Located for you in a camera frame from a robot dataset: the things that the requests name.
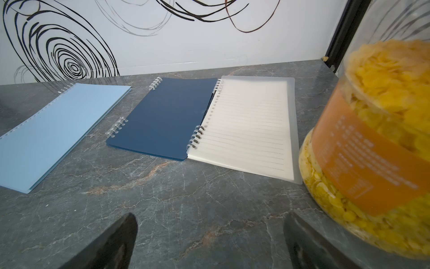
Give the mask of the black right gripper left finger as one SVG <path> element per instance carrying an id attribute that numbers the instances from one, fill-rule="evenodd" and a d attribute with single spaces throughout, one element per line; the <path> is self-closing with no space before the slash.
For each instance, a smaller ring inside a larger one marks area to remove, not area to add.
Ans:
<path id="1" fill-rule="evenodd" d="M 137 219 L 127 213 L 109 226 L 62 269 L 127 269 L 138 233 Z"/>

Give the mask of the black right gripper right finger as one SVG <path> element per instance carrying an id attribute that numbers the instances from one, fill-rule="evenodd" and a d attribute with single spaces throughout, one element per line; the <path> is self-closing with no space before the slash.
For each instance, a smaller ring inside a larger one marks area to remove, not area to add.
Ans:
<path id="1" fill-rule="evenodd" d="M 286 215 L 283 232 L 294 269 L 359 268 L 295 212 Z"/>

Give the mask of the light blue spiral notebook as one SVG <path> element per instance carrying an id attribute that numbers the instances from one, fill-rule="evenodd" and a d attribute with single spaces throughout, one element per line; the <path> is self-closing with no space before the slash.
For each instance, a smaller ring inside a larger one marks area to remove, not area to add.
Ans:
<path id="1" fill-rule="evenodd" d="M 130 92 L 74 84 L 1 136 L 1 186 L 28 194 Z"/>

